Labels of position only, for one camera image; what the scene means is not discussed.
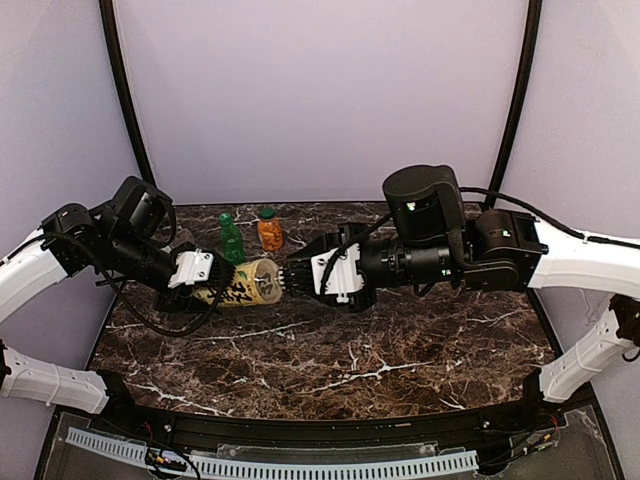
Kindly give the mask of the large yellow tea bottle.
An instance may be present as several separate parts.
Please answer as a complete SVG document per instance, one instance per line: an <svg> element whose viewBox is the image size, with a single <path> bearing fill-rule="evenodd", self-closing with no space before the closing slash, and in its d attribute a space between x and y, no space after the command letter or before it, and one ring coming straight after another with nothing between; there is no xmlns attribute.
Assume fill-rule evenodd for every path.
<svg viewBox="0 0 640 480"><path fill-rule="evenodd" d="M218 307L251 307L278 303L283 295L280 268L270 259L258 259L226 270L226 289ZM215 300L219 286L220 267L214 264L207 282L194 285L190 300L196 310L206 310Z"/></svg>

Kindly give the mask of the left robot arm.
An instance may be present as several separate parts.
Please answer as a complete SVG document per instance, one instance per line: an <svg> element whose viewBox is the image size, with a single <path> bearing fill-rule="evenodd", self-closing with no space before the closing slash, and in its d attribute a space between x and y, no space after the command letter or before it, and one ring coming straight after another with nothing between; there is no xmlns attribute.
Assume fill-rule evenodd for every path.
<svg viewBox="0 0 640 480"><path fill-rule="evenodd" d="M29 303L61 292L70 301L68 319L55 315L52 330L65 335L89 311L94 294L79 282L100 276L124 306L122 284L137 282L156 294L155 309L192 313L178 327L162 327L145 317L140 323L156 334L184 338L203 327L218 310L234 266L213 250L175 242L177 220L171 198L152 184L127 177L114 196L93 207L70 203L47 216L25 240L1 259L1 318L25 317ZM1 395L101 414L132 401L120 374L78 370L30 357L1 346Z"/></svg>

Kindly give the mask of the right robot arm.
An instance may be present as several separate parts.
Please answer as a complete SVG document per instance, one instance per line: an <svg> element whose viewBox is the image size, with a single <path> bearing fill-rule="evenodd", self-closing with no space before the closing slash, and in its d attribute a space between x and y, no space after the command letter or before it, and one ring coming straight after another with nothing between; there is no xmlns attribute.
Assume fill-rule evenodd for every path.
<svg viewBox="0 0 640 480"><path fill-rule="evenodd" d="M613 360L639 355L639 244L572 229L512 199L470 219L463 189L446 165L414 165L382 186L391 238L375 227L342 224L290 255L279 281L291 296L353 312L370 308L380 289L435 285L478 291L578 288L611 296L601 319L557 360L529 375L526 402L560 404Z"/></svg>

